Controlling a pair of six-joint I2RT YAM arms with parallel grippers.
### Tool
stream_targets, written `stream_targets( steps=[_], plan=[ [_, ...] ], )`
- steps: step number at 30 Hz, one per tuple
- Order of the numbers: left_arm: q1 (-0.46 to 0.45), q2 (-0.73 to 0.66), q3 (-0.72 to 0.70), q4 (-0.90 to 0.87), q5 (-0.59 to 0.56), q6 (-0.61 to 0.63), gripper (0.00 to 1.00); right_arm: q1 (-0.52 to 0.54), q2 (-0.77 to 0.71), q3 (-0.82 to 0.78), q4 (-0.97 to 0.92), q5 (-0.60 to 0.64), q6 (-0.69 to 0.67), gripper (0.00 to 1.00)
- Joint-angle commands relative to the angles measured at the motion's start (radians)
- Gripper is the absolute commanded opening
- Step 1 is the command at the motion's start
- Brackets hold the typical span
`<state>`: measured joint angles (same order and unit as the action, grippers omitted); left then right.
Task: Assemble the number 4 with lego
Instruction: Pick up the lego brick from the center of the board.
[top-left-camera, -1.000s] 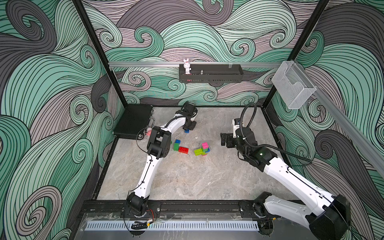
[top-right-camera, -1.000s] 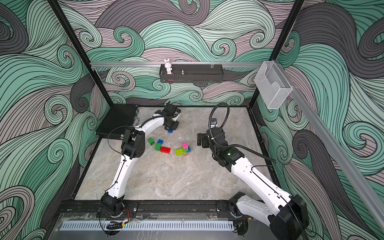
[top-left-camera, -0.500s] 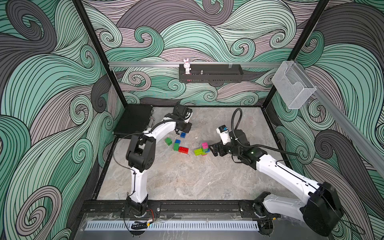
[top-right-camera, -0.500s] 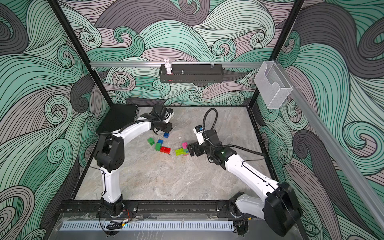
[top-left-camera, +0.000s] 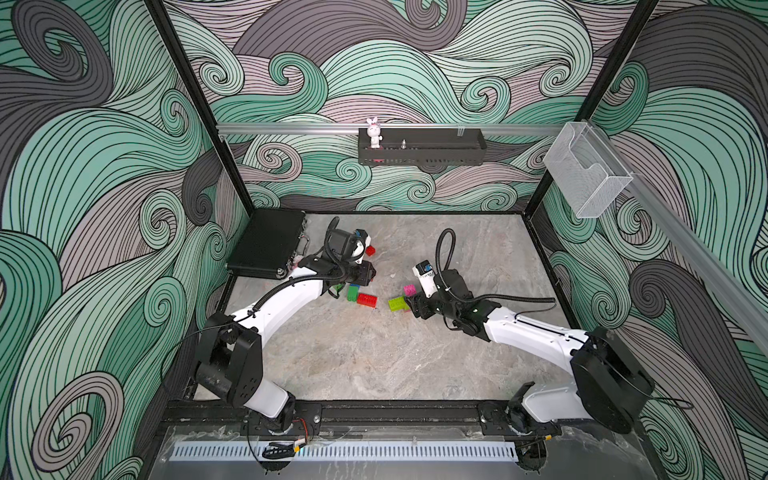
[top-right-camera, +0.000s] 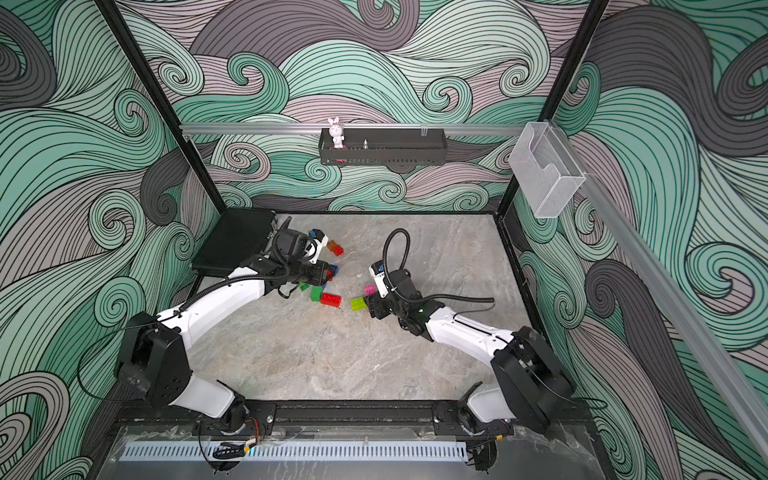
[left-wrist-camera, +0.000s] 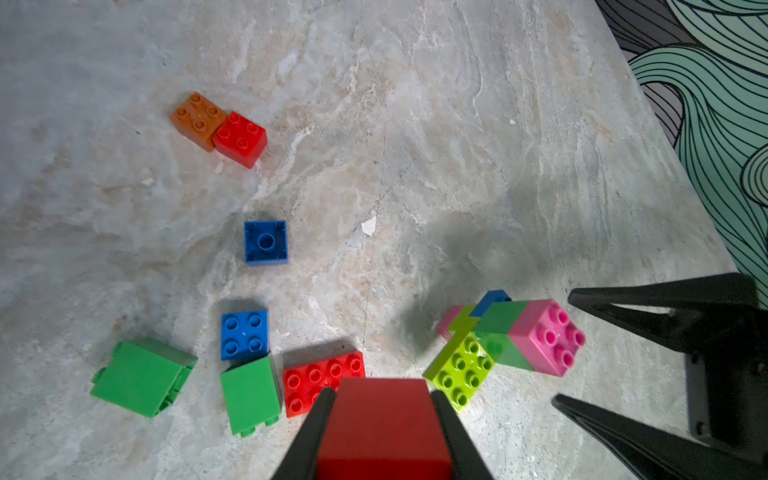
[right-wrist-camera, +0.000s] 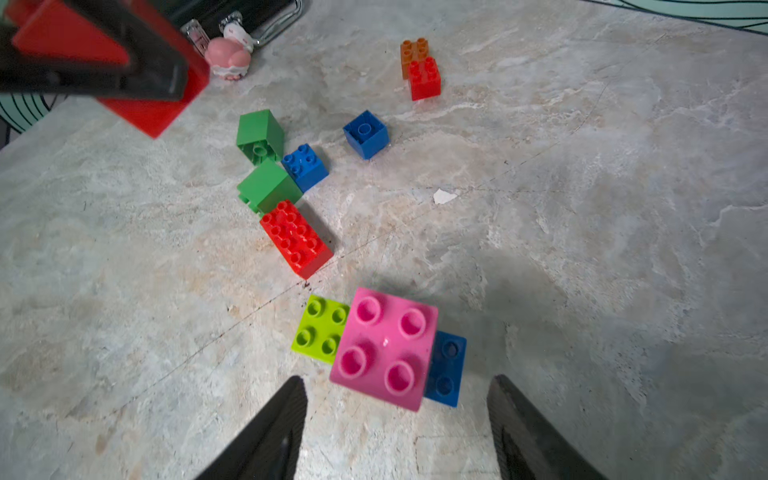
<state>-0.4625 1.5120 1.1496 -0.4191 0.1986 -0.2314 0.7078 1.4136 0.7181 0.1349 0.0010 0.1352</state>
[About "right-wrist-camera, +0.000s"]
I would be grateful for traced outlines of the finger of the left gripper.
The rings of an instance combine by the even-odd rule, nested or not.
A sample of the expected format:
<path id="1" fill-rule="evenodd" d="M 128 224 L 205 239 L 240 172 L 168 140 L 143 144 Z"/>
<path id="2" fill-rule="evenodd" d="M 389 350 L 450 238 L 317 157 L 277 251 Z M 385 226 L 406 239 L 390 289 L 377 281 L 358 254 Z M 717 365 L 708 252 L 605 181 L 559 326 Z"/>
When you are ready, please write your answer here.
<path id="1" fill-rule="evenodd" d="M 188 81 L 188 62 L 169 40 L 123 1 L 65 1 L 77 20 L 117 44 L 125 61 L 84 60 L 86 42 L 61 56 L 25 53 L 13 44 L 21 29 L 1 23 L 1 91 L 62 93 L 127 100 L 179 101 Z"/>

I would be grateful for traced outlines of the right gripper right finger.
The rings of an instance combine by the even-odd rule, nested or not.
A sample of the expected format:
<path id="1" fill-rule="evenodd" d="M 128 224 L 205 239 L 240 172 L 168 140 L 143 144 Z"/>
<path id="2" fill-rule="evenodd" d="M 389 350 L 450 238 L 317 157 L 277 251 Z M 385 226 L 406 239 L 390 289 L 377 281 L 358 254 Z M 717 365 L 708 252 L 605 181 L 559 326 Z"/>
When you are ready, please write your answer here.
<path id="1" fill-rule="evenodd" d="M 602 479 L 504 375 L 490 382 L 487 408 L 503 479 Z"/>

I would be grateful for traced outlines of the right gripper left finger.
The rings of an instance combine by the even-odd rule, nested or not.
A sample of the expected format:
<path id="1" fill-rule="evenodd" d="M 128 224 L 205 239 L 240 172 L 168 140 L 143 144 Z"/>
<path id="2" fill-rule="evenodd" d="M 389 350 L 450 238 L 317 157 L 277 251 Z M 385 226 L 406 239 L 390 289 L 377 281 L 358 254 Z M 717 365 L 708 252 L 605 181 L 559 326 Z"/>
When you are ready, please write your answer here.
<path id="1" fill-rule="evenodd" d="M 290 377 L 200 479 L 292 479 L 307 414 L 303 380 Z"/>

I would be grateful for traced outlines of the blue lego brick front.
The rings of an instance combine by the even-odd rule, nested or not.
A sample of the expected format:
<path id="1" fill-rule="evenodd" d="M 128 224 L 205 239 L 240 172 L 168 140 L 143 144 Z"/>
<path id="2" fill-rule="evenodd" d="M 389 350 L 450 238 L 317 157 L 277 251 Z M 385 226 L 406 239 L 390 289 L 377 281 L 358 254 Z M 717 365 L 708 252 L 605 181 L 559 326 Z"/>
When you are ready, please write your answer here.
<path id="1" fill-rule="evenodd" d="M 459 403 L 467 340 L 438 330 L 424 397 L 456 408 Z"/>

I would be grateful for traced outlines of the red square lego brick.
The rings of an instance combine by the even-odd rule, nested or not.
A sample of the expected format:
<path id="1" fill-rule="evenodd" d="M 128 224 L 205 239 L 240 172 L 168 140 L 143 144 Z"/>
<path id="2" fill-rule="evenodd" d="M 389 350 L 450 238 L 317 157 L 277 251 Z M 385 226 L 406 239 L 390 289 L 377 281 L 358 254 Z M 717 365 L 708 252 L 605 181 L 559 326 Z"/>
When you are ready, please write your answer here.
<path id="1" fill-rule="evenodd" d="M 147 1 L 10 1 L 1 90 L 90 96 L 152 138 L 207 87 L 207 62 Z"/>

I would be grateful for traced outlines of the lime long lego brick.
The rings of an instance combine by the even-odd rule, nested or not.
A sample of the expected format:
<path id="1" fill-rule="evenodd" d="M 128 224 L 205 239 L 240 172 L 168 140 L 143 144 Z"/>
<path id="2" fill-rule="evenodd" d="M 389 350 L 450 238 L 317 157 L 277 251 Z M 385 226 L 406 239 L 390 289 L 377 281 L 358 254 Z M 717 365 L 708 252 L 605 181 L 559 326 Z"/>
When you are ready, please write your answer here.
<path id="1" fill-rule="evenodd" d="M 291 350 L 332 365 L 349 310 L 346 304 L 311 295 L 294 335 Z"/>

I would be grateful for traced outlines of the magenta lego brick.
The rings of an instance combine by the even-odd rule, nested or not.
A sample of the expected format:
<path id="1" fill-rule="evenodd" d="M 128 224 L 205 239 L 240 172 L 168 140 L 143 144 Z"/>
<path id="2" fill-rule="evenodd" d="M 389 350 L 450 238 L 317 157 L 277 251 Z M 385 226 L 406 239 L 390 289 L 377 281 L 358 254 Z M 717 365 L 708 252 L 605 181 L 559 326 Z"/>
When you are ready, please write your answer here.
<path id="1" fill-rule="evenodd" d="M 426 388 L 439 310 L 359 288 L 329 380 L 416 412 Z"/>

